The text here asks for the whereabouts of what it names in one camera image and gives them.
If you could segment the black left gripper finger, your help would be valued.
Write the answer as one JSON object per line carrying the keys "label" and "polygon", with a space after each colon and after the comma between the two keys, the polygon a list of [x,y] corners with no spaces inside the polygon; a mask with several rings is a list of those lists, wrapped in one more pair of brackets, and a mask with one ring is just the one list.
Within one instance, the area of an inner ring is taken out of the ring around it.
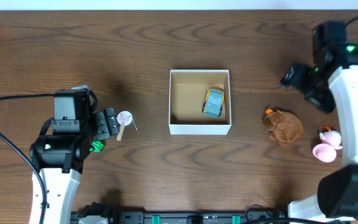
{"label": "black left gripper finger", "polygon": [[117,123],[116,114],[113,108],[104,109],[104,114],[106,115],[106,124],[111,136],[119,134],[119,125]]}
{"label": "black left gripper finger", "polygon": [[110,138],[110,132],[104,113],[103,112],[95,113],[93,115],[93,118],[96,125],[96,134],[94,140],[102,141]]}

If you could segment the pig face lollipop toy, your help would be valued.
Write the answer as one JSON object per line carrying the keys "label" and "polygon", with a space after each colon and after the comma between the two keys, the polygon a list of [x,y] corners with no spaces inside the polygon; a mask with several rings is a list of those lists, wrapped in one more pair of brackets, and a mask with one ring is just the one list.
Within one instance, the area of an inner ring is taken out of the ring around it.
{"label": "pig face lollipop toy", "polygon": [[117,119],[117,123],[119,125],[119,134],[116,137],[117,141],[122,140],[122,137],[124,135],[124,130],[125,130],[126,126],[128,126],[130,124],[133,124],[135,129],[137,129],[137,126],[136,126],[135,121],[134,121],[133,114],[131,112],[129,112],[129,111],[120,112],[117,115],[116,119]]}

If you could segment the brown plush toy with orange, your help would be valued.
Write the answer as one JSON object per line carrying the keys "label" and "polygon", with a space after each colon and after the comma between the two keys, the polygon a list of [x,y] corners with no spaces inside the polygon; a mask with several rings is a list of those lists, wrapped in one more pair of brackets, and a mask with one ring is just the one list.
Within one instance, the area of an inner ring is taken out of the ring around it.
{"label": "brown plush toy with orange", "polygon": [[287,147],[303,134],[303,124],[293,113],[266,109],[263,124],[270,131],[269,138],[277,140],[279,145]]}

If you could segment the pink white plush toy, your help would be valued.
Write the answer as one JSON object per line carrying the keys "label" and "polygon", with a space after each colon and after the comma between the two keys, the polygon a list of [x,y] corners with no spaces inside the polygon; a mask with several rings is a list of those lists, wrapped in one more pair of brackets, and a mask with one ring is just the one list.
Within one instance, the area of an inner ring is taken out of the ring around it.
{"label": "pink white plush toy", "polygon": [[330,163],[335,160],[337,151],[343,148],[342,136],[338,131],[325,126],[323,132],[319,133],[321,143],[312,149],[313,155],[320,161]]}

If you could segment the yellow grey toy truck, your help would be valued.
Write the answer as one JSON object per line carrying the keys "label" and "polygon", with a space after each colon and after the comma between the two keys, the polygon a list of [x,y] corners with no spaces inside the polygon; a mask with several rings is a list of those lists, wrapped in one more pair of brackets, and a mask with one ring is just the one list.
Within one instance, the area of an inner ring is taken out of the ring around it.
{"label": "yellow grey toy truck", "polygon": [[220,117],[223,104],[224,104],[225,93],[222,89],[219,88],[210,88],[206,92],[202,112],[205,116],[210,116],[213,118]]}

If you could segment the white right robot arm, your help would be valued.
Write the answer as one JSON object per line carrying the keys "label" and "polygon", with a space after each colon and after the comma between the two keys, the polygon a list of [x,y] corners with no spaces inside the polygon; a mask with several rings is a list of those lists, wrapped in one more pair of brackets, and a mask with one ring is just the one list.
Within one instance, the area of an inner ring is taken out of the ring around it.
{"label": "white right robot arm", "polygon": [[342,165],[321,179],[317,193],[288,204],[288,223],[358,220],[358,44],[315,44],[315,67],[295,65],[282,79],[320,110],[337,111]]}

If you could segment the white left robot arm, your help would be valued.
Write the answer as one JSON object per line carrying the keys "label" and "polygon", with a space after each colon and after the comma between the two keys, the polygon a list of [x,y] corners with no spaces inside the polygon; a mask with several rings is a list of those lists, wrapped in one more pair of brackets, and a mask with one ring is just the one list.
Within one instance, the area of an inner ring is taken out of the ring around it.
{"label": "white left robot arm", "polygon": [[96,145],[119,132],[115,111],[75,119],[50,118],[30,147],[33,174],[31,223],[116,223],[107,205],[92,203],[82,212],[71,209],[83,173],[83,163]]}

